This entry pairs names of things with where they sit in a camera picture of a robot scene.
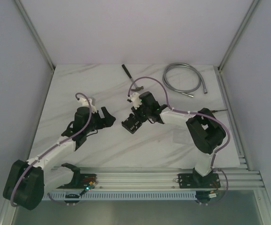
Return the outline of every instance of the metal hose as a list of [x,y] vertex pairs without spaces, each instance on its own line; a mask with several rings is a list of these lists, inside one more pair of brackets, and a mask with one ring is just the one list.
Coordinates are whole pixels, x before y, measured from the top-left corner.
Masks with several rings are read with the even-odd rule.
[[[169,82],[168,82],[168,78],[167,78],[167,72],[170,71],[171,69],[174,69],[174,68],[187,68],[187,69],[190,69],[192,70],[193,72],[195,72],[197,75],[198,75],[198,85],[193,88],[193,89],[190,89],[190,90],[179,90],[179,89],[176,89],[174,88]],[[183,94],[183,95],[186,95],[186,96],[189,96],[189,97],[192,97],[193,98],[193,95],[192,94],[189,94],[190,92],[193,92],[195,90],[197,90],[200,86],[201,86],[201,83],[203,85],[203,90],[204,90],[204,94],[207,94],[208,91],[206,89],[206,85],[205,85],[205,81],[202,77],[202,75],[200,74],[199,71],[197,71],[193,66],[189,65],[189,64],[186,64],[186,63],[172,63],[172,64],[169,64],[165,69],[164,69],[164,72],[163,72],[163,76],[162,76],[162,81],[164,83],[164,85],[175,91],[175,92],[178,92],[180,94]]]

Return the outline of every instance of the hammer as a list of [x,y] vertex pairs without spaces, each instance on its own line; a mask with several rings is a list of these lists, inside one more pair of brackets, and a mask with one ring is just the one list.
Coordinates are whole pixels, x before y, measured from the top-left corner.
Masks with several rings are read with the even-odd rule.
[[[129,71],[127,70],[125,64],[122,65],[125,73],[127,74],[127,76],[130,78],[130,80],[132,81],[132,83],[134,82],[134,79],[132,78],[132,76],[130,75]],[[137,86],[136,83],[133,84],[135,86],[135,89],[131,89],[132,91],[139,91],[139,90],[143,90],[144,89],[144,86]]]

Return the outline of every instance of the table surface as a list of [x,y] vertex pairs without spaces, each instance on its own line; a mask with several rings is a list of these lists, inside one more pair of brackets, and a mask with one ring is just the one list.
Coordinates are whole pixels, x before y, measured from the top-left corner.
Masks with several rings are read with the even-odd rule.
[[[166,65],[126,65],[134,79],[149,76],[161,81]],[[186,97],[168,90],[170,105],[176,109],[197,111],[203,107],[210,110],[225,109],[216,74],[212,65],[194,66],[203,76],[208,94],[202,86]],[[198,77],[190,70],[177,68],[169,71],[168,79],[178,89],[191,89]],[[163,89],[156,82],[142,79],[138,86],[150,91],[155,99],[165,104]],[[83,92],[96,99],[97,109],[105,106],[116,117],[114,125],[99,130],[73,154],[64,158],[80,167],[170,167],[190,169],[195,166],[198,149],[186,127],[170,124],[144,123],[130,134],[121,122],[131,113],[132,104],[127,102],[127,91],[131,81],[119,64],[63,64],[57,65],[49,93],[30,153],[34,157],[53,145],[73,121],[80,104],[74,95]],[[226,112],[217,112],[215,117],[230,130]],[[236,146],[231,136],[230,144],[216,157],[215,167],[238,167],[240,165]]]

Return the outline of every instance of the gray floor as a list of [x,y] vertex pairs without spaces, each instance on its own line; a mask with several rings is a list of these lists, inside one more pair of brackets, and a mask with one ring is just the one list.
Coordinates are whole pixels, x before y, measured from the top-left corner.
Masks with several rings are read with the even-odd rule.
[[229,191],[215,206],[193,201],[88,201],[20,208],[13,225],[261,225],[253,192]]

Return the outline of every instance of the hammer head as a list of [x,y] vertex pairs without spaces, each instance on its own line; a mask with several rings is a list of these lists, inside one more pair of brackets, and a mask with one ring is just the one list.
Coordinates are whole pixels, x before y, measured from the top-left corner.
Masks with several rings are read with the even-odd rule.
[[131,89],[132,91],[139,91],[139,90],[143,90],[144,86],[141,87],[135,87],[135,89]]

